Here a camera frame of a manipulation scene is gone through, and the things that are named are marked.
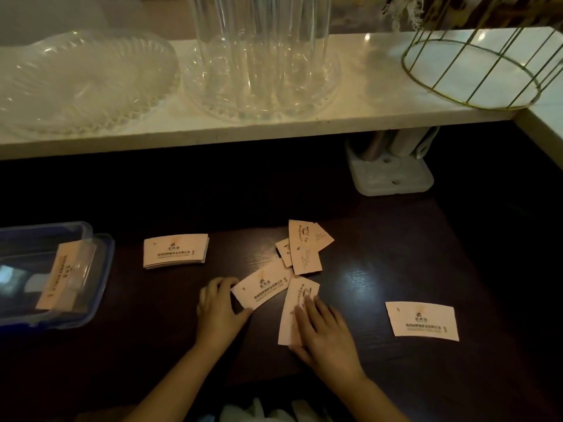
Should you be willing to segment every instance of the person's left hand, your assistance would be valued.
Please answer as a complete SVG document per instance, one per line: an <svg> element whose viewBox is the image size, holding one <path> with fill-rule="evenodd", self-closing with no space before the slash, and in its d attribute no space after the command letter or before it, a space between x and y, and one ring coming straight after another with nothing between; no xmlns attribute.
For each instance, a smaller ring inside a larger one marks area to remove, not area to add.
<svg viewBox="0 0 563 422"><path fill-rule="evenodd" d="M216 358L223 355L252 314L251 308L246 308L239 314L233 311L231 287L238 282L234 277L218 277L199 291L195 344L202 346Z"/></svg>

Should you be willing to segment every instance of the white plastic stand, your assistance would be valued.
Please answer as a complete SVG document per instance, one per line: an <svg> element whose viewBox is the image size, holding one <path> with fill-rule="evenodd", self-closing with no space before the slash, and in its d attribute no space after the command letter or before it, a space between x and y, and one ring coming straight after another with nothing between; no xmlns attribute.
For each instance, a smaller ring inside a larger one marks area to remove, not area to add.
<svg viewBox="0 0 563 422"><path fill-rule="evenodd" d="M395 157L385 151L376 161L363 161L348 142L346 156L356 189L368 197L424 192L434 184L424 160L413 156Z"/></svg>

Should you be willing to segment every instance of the forearm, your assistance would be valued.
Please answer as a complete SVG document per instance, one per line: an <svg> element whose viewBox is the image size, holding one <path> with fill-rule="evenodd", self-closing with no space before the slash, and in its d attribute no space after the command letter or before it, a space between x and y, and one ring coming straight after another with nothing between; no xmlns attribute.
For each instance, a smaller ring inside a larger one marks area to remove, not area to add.
<svg viewBox="0 0 563 422"><path fill-rule="evenodd" d="M126 418L126 422L184 420L218 356L196 344Z"/></svg>
<svg viewBox="0 0 563 422"><path fill-rule="evenodd" d="M408 422L409 419L367 377L340 395L357 422Z"/></svg>

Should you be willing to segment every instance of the gold wire basket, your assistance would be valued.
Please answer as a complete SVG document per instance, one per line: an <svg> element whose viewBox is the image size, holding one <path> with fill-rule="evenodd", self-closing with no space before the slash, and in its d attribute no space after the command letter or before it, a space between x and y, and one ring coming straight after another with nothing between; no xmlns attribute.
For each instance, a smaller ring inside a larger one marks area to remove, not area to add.
<svg viewBox="0 0 563 422"><path fill-rule="evenodd" d="M401 57L409 77L435 94L475 108L515 111L536 102L563 70L563 37L555 28L500 27L530 22L531 17L558 18L563 5L520 10L493 0L474 29L452 30L444 26L451 2L433 0L426 9ZM489 24L499 28L486 28Z"/></svg>

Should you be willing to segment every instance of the person's right hand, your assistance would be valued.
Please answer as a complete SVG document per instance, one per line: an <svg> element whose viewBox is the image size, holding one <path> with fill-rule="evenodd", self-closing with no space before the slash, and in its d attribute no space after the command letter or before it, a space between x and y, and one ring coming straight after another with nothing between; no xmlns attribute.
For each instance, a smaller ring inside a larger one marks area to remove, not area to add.
<svg viewBox="0 0 563 422"><path fill-rule="evenodd" d="M366 379L352 335L340 312L320 298L306 296L305 308L295 307L303 347L290 346L336 395L342 397Z"/></svg>

